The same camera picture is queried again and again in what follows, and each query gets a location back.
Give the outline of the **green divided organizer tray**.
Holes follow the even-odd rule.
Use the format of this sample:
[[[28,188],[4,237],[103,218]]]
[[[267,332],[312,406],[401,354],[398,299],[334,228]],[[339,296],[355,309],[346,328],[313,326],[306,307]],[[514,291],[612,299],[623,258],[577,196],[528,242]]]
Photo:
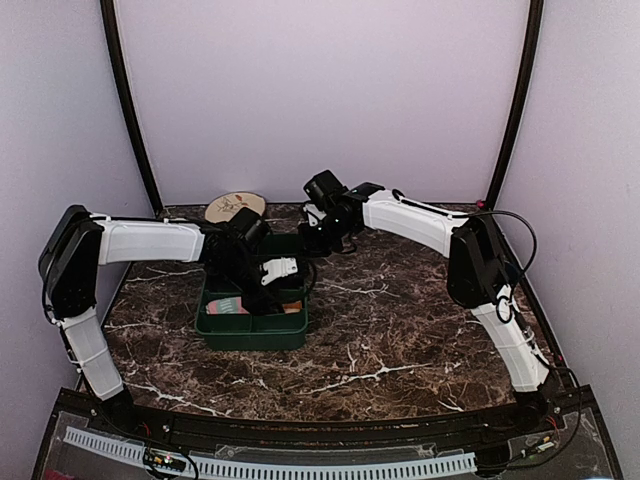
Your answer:
[[[305,296],[306,277],[312,268],[302,256],[302,239],[293,233],[267,236],[254,258],[261,264],[294,258],[298,271],[269,284],[283,304],[299,304],[293,313],[253,315],[243,311],[221,313],[213,310],[214,301],[236,298],[240,291],[220,275],[205,277],[195,318],[195,330],[214,351],[283,351],[296,350],[305,343],[308,327],[308,305]]]

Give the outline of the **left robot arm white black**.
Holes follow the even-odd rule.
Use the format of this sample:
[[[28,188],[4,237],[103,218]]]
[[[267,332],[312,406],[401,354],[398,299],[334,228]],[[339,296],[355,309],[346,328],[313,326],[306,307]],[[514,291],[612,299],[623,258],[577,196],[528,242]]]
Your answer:
[[[134,435],[141,415],[117,397],[125,386],[97,316],[99,268],[143,261],[199,263],[234,285],[249,313],[280,313],[281,303],[263,284],[253,260],[269,231],[262,216],[247,207],[215,224],[113,218],[81,205],[65,211],[38,261],[42,306],[47,320],[61,330],[90,391],[106,401],[101,417],[117,434]]]

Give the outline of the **beige striped sock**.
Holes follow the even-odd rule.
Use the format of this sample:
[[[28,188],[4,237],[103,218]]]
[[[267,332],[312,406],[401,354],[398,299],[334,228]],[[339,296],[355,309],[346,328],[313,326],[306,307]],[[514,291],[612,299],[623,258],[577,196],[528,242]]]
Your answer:
[[[306,305],[303,301],[297,301],[293,303],[286,303],[282,305],[284,314],[304,314],[307,311]]]

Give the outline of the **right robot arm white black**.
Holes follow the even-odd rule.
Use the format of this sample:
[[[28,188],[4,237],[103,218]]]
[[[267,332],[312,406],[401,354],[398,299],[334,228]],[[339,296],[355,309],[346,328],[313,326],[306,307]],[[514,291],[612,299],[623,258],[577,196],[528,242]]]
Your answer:
[[[311,205],[299,232],[313,256],[338,253],[344,238],[370,228],[446,258],[450,298],[485,328],[509,373],[518,404],[510,413],[511,426],[530,434],[547,420],[551,368],[517,304],[515,289],[524,272],[507,261],[493,212],[446,210],[370,182],[347,188],[329,170],[315,175],[303,190]]]

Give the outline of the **pink patterned sock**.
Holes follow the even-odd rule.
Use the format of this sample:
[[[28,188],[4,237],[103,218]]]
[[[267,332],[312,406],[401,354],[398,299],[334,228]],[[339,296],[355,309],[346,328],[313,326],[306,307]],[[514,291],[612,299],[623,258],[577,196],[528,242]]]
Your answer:
[[[249,311],[242,305],[241,297],[215,299],[207,303],[205,311],[208,315],[246,315]]]

